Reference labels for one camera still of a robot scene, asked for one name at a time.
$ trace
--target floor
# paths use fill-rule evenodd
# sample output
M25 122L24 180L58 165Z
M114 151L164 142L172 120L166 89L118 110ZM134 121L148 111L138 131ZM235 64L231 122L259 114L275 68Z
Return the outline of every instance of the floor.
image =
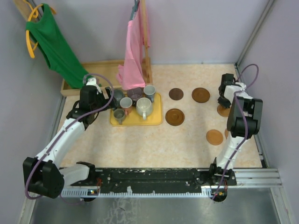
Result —
M153 65L153 82L162 96L163 114L178 108L185 114L180 126L170 126L165 119L158 126L112 127L110 111L99 114L65 156L61 166L68 167L78 161L96 167L128 168L207 168L220 153L225 142L227 118L221 117L216 108L221 75L235 74L232 64ZM197 87L206 88L211 97L208 102L195 102L191 93ZM184 97L170 99L172 88L180 88ZM71 110L77 96L67 97L60 126ZM206 133L210 129L222 132L224 141L218 146L209 144ZM256 143L251 138L243 146L235 168L262 167Z
M66 198L70 203L78 199ZM97 198L69 205L60 198L36 201L30 224L278 224L270 189L231 189L222 203L209 198Z

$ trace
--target yellow hanger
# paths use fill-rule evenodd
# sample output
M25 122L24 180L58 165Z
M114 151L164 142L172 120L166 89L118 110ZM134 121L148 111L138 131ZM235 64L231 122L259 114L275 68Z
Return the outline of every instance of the yellow hanger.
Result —
M23 0L23 2L25 2L30 7L31 11L33 11L33 7L29 2L27 2L26 0ZM38 11L36 11L36 14L33 16L33 18L36 19L37 17L38 17Z
M32 18L35 18L35 17L33 16L34 12L37 12L37 9L38 9L39 7L41 7L41 6L43 6L43 4L38 5L37 7L35 7L35 8L32 10L32 12L30 13L30 16L28 17L28 22L30 22ZM53 8L51 8L51 7L50 7L50 9L51 9L52 13L55 15L55 14L56 14L56 11L55 11ZM27 44L27 48L28 48L28 52L29 52L30 57L31 57L31 58L35 58L33 51L36 49L36 47L37 47L37 45L38 45L38 42L34 43L32 40L30 40L30 37L29 37L29 30L26 30L26 44Z

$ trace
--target pink cloth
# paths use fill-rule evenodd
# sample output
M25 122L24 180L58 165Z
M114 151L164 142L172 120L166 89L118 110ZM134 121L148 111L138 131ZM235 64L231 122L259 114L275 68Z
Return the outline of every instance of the pink cloth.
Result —
M150 46L149 25L148 30L148 47ZM122 89L130 90L136 87L145 87L145 82L142 77L142 59L143 59L143 23L142 23L142 9L139 3L136 16L128 23L127 43L124 65L118 66L118 74L116 78L122 85Z

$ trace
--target wooden rack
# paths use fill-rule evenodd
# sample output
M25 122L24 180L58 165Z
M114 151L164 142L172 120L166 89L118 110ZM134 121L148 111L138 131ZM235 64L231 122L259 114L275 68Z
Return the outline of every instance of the wooden rack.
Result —
M29 7L22 1L22 0L14 0L15 5L17 6L20 13L23 15L25 20L27 20L30 9ZM148 24L147 24L147 17L146 17L146 6L145 0L140 0L140 4L142 7L142 22L143 22L143 37L144 37L144 53L145 58L142 62L142 76L145 81L145 84L152 84L152 71L151 71L151 64L150 64L150 57L148 53ZM100 61L100 62L90 62L90 63L82 63L82 66L89 72L89 73L98 73L104 75L107 79L109 79L115 89L121 89L121 85L116 79L116 74L118 73L118 65L123 65L124 60L110 60L110 61ZM101 89L109 86L105 80L101 80ZM68 96L76 96L79 95L80 89L72 89L67 82L63 79L61 85L61 94L65 97Z

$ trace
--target teal hanger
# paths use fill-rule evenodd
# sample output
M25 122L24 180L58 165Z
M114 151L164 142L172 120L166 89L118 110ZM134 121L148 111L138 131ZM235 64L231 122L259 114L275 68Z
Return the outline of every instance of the teal hanger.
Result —
M135 4L132 7L132 13L131 13L130 20L133 20L134 13L137 12L137 10L138 10L139 0L137 0L137 1L134 0L134 2L135 2Z

